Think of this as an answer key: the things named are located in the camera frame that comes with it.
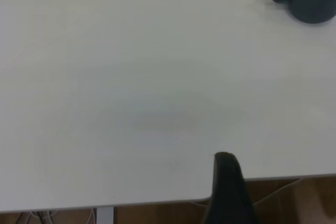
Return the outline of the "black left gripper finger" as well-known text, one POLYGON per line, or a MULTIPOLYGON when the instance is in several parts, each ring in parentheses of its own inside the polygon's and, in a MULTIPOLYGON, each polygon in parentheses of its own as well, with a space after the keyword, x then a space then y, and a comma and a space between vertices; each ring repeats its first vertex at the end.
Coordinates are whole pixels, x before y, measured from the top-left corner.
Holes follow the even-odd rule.
POLYGON ((259 223, 237 158, 215 154, 212 195, 203 223, 259 223))

